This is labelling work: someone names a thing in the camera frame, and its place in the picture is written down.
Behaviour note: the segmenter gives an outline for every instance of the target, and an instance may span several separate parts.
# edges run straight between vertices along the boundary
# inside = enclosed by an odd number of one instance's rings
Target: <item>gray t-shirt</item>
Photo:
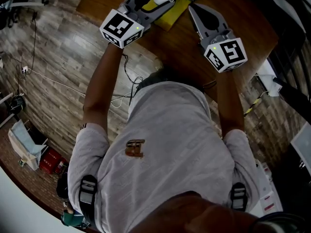
[[[133,144],[143,157],[126,154]],[[161,203],[187,191],[228,206],[233,183],[242,182],[248,210],[259,200],[246,134],[232,130],[222,140],[204,95],[181,83],[141,89],[111,146],[97,124],[88,123],[78,133],[68,174],[69,199],[78,212],[80,182],[88,174],[98,181],[95,222],[106,233],[129,232]]]

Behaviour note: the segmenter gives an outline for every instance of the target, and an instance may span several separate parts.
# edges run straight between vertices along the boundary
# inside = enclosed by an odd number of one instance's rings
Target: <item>white box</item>
[[[111,10],[100,31],[105,39],[123,49],[142,37],[144,27],[117,10]]]
[[[204,56],[218,72],[237,68],[247,61],[241,38],[211,44],[207,47]]]

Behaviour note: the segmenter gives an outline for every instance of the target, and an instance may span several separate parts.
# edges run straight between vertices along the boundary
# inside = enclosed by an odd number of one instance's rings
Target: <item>power outlet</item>
[[[28,66],[23,67],[22,73],[25,73],[25,72],[27,72],[27,71],[28,71]]]

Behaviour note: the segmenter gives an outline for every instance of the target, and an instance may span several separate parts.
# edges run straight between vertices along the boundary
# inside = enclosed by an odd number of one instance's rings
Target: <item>floor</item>
[[[64,83],[82,93],[96,65],[104,53],[107,41],[97,26],[80,17],[75,9],[80,0],[49,0],[38,9],[35,62],[33,70],[52,80]],[[0,31],[0,51],[4,68],[0,81],[7,91],[16,92],[18,84],[24,93],[27,107],[21,113],[49,138],[49,144],[67,159],[70,158],[76,135],[81,126],[84,96],[72,89],[31,73],[17,76],[18,61],[23,66],[32,65],[35,24],[31,22],[32,11],[23,9],[18,24]],[[129,56],[127,70],[132,78],[147,77],[154,70],[152,53],[133,43],[124,51]],[[131,83],[124,73],[124,58],[115,87],[115,93],[127,94]],[[264,91],[256,77],[241,94],[246,111]],[[220,133],[217,104],[207,97],[215,129]],[[115,101],[118,107],[121,100]],[[129,99],[123,99],[121,107],[110,107],[108,137],[113,141],[127,121]],[[305,123],[304,119],[280,97],[264,94],[254,110],[245,118],[246,133],[256,158],[277,165],[291,139]]]

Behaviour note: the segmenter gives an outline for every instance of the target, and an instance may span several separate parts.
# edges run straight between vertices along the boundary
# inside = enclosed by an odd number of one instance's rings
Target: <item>shirt logo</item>
[[[126,143],[125,154],[131,157],[142,158],[144,156],[143,152],[140,152],[141,145],[145,140],[130,140]]]

